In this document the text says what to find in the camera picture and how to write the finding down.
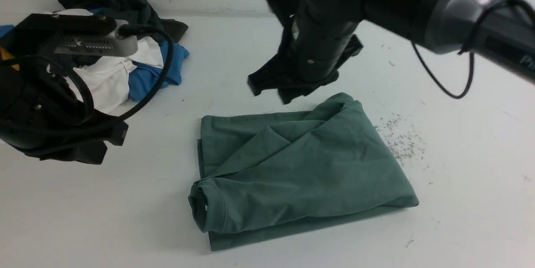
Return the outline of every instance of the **pile of clothes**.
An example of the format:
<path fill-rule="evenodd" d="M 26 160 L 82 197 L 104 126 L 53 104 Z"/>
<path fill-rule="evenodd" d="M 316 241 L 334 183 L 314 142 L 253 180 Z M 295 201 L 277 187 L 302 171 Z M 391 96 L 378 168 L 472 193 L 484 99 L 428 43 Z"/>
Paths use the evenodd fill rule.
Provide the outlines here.
<path fill-rule="evenodd" d="M 164 30 L 175 44 L 171 69 L 162 89 L 180 85 L 182 61 L 188 58 L 189 52 L 177 42 L 188 29 L 186 24 L 162 20 L 147 0 L 58 1 L 65 7 L 65 11 L 55 12 L 60 15 L 102 15 Z M 138 52 L 128 58 L 56 54 L 53 60 L 80 75 L 92 93 L 95 109 L 109 114 L 128 98 L 135 102 L 145 98 L 162 72 L 167 52 L 168 42 L 159 34 L 151 34 L 138 36 Z M 55 74 L 63 75 L 61 70 L 51 69 Z M 67 83 L 82 100 L 72 81 L 67 79 Z"/>

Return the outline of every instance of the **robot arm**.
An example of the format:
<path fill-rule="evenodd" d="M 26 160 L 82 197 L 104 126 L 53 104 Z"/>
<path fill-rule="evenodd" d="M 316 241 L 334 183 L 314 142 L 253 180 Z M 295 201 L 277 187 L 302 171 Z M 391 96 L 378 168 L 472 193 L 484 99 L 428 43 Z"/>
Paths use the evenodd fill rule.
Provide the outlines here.
<path fill-rule="evenodd" d="M 338 79 L 368 20 L 436 54 L 471 51 L 535 79 L 535 13 L 523 0 L 267 0 L 284 26 L 279 51 L 249 76 L 285 104 Z"/>

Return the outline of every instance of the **folded green shirt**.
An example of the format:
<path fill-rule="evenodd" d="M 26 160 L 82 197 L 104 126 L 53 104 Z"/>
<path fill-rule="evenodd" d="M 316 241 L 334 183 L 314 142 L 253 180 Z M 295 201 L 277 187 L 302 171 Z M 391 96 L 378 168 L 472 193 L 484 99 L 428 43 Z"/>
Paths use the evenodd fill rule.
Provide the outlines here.
<path fill-rule="evenodd" d="M 347 94 L 311 112 L 202 119 L 189 203 L 212 251 L 415 207 L 396 159 Z"/>

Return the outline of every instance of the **black cable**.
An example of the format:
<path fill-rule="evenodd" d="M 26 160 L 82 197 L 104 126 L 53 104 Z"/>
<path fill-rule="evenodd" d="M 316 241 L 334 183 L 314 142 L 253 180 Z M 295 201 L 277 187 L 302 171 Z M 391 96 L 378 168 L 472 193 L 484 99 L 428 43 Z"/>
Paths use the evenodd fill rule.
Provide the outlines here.
<path fill-rule="evenodd" d="M 89 121 L 93 117 L 95 113 L 95 104 L 94 104 L 91 91 L 87 87 L 84 80 L 71 68 L 64 68 L 61 64 L 57 63 L 56 61 L 46 58 L 44 56 L 40 56 L 40 55 L 26 55 L 26 56 L 19 56 L 13 59 L 2 60 L 0 61 L 0 66 L 13 66 L 15 64 L 19 64 L 21 61 L 28 60 L 28 59 L 41 59 L 41 60 L 46 61 L 47 64 L 52 64 L 56 68 L 59 68 L 60 70 L 65 72 L 65 75 L 69 79 L 71 79 L 75 87 L 80 92 L 80 95 L 82 96 L 82 102 L 84 103 L 84 116 L 79 119 L 75 117 L 69 117 L 71 119 L 69 120 L 69 125 L 82 125 L 83 123 L 85 123 L 86 121 Z M 20 68 L 21 68 L 21 72 L 24 73 L 23 66 L 21 66 Z M 66 114 L 60 108 L 58 108 L 57 110 L 55 108 L 48 108 L 48 109 L 51 110 L 51 114 L 55 116 L 58 116 L 58 117 L 68 116 L 68 114 Z"/>
<path fill-rule="evenodd" d="M 464 43 L 464 45 L 461 47 L 461 51 L 459 51 L 459 55 L 466 53 L 468 50 L 472 48 L 472 45 L 474 44 L 474 40 L 476 39 L 476 36 L 479 32 L 479 29 L 481 28 L 481 24 L 483 24 L 483 21 L 489 16 L 489 14 L 493 11 L 495 11 L 498 8 L 501 8 L 505 5 L 516 5 L 518 7 L 521 7 L 524 12 L 530 17 L 531 21 L 535 23 L 535 10 L 533 7 L 525 0 L 497 0 L 496 3 L 485 9 L 481 15 L 478 17 L 476 23 L 474 24 L 472 31 L 470 32 L 470 35 L 468 36 L 468 39 Z M 459 95 L 454 95 L 453 93 L 449 92 L 441 83 L 438 81 L 438 79 L 435 77 L 433 72 L 429 69 L 429 66 L 425 63 L 424 59 L 422 58 L 422 55 L 420 54 L 420 51 L 418 51 L 418 48 L 416 47 L 416 44 L 413 44 L 413 49 L 416 55 L 418 56 L 418 59 L 420 59 L 420 62 L 422 63 L 422 66 L 425 68 L 425 70 L 428 72 L 429 76 L 433 79 L 433 81 L 438 85 L 438 87 L 448 96 L 460 100 L 468 94 L 470 91 L 470 88 L 472 87 L 472 82 L 474 81 L 474 70 L 475 70 L 475 55 L 473 52 L 470 52 L 470 72 L 468 75 L 468 82 L 466 83 L 466 88 L 464 91 Z"/>
<path fill-rule="evenodd" d="M 453 93 L 449 92 L 444 87 L 444 85 L 442 85 L 442 83 L 440 83 L 440 81 L 438 81 L 436 76 L 433 74 L 433 72 L 431 72 L 431 70 L 429 69 L 429 66 L 425 63 L 424 59 L 422 58 L 422 55 L 420 54 L 420 51 L 418 51 L 418 48 L 416 47 L 416 44 L 414 44 L 414 43 L 412 43 L 412 44 L 413 44 L 414 51 L 415 51 L 416 55 L 418 56 L 418 59 L 420 59 L 420 62 L 422 62 L 422 66 L 428 72 L 429 76 L 433 79 L 434 83 L 436 83 L 436 85 L 438 85 L 438 87 L 440 89 L 442 89 L 442 91 L 445 94 L 449 95 L 450 97 L 452 97 L 452 98 L 454 98 L 456 100 L 460 100 L 460 99 L 466 97 L 466 95 L 470 91 L 470 88 L 472 87 L 472 82 L 474 81 L 474 70 L 475 70 L 475 62 L 476 62 L 474 53 L 472 53 L 472 52 L 470 53 L 470 73 L 468 75 L 468 82 L 466 83 L 466 87 L 464 88 L 464 91 L 461 94 L 454 95 Z"/>
<path fill-rule="evenodd" d="M 171 69 L 171 63 L 173 61 L 173 55 L 174 55 L 173 39 L 165 31 L 160 30 L 159 28 L 154 28 L 152 26 L 122 26 L 121 28 L 119 28 L 119 34 L 122 36 L 132 36 L 132 35 L 138 35 L 138 34 L 144 34 L 144 33 L 158 33 L 162 35 L 168 42 L 168 56 L 167 56 L 166 62 L 164 63 L 164 68 L 162 69 L 162 73 L 160 74 L 154 87 L 149 91 L 149 93 L 145 96 L 145 98 L 143 98 L 141 102 L 139 102 L 136 106 L 134 106 L 134 108 L 128 110 L 128 112 L 126 112 L 125 114 L 118 116 L 106 123 L 102 123 L 100 125 L 90 127 L 90 128 L 85 128 L 85 129 L 81 128 L 81 129 L 70 129 L 70 130 L 48 130 L 48 129 L 24 127 L 21 125 L 16 125 L 14 123 L 6 123 L 4 121 L 0 121 L 0 127 L 6 127 L 12 130 L 36 133 L 36 134 L 42 134 L 42 135 L 50 135 L 50 136 L 81 136 L 81 135 L 88 135 L 91 133 L 104 131 L 106 129 L 109 129 L 110 127 L 113 127 L 115 124 L 123 122 L 124 120 L 130 118 L 131 116 L 139 112 L 139 110 L 141 110 L 146 104 L 148 104 L 156 95 L 160 87 L 162 87 L 162 84 L 166 80 L 166 76 L 168 75 L 169 70 Z"/>

